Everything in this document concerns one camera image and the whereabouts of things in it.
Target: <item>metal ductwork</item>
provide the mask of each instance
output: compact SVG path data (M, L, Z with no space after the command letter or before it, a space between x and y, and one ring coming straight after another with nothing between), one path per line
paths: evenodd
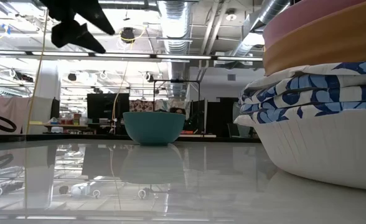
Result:
M264 0L261 9L247 16L243 25L243 40L231 52L231 56L244 57L251 48L260 44L257 39L264 42L261 34L255 30L265 26L280 12L289 6L289 0Z
M162 35L165 40L167 54L187 54L189 42L184 40L189 37L191 3L183 1L159 1L158 8L161 13ZM170 79L187 79L186 64L182 62L168 62L168 74ZM171 85L173 96L185 95L181 93L181 85Z

